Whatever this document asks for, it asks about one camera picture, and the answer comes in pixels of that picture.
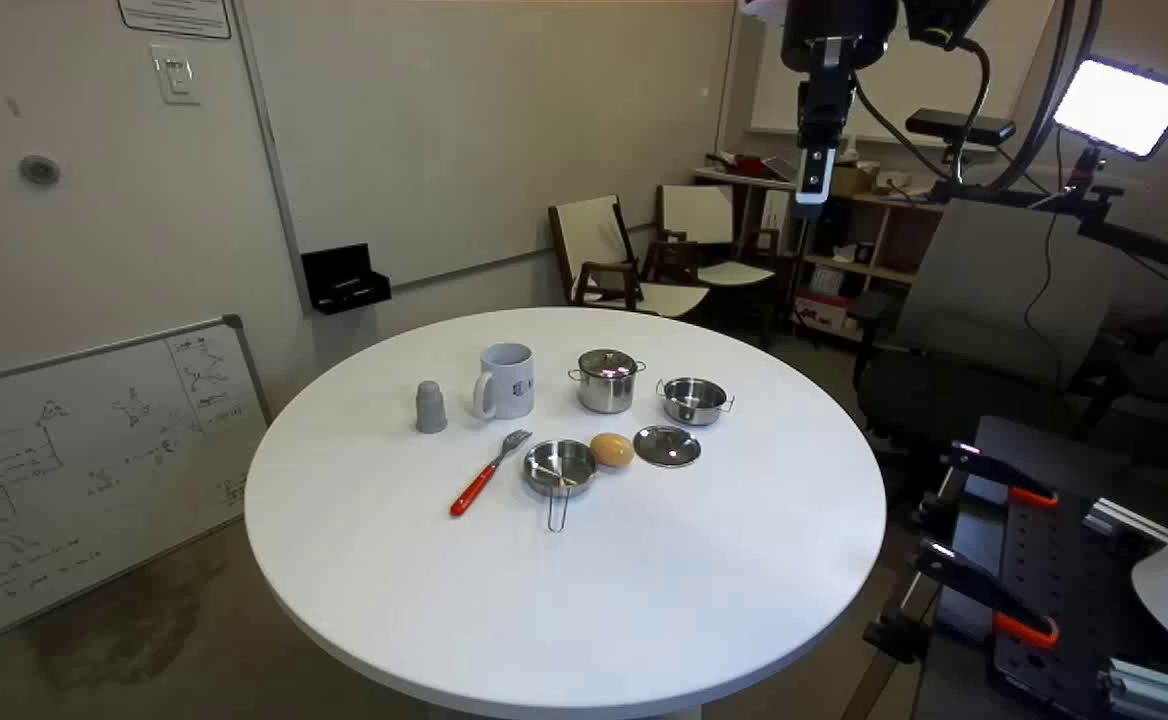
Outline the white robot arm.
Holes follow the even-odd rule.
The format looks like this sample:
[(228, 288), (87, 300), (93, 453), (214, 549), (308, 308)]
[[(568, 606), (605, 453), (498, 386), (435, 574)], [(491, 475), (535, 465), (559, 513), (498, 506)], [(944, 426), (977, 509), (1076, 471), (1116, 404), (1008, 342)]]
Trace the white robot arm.
[(961, 49), (990, 0), (736, 0), (744, 16), (779, 31), (779, 63), (796, 88), (799, 212), (833, 199), (835, 151), (852, 114), (858, 72), (887, 51), (898, 25), (933, 49)]

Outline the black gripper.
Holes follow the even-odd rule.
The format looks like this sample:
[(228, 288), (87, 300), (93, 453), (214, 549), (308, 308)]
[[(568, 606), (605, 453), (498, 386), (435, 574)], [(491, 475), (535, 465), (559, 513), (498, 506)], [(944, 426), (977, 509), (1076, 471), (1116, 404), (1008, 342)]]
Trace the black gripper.
[(799, 72), (799, 212), (827, 204), (835, 190), (835, 145), (852, 103), (852, 76), (887, 51), (893, 28), (898, 0), (790, 0), (779, 59)]

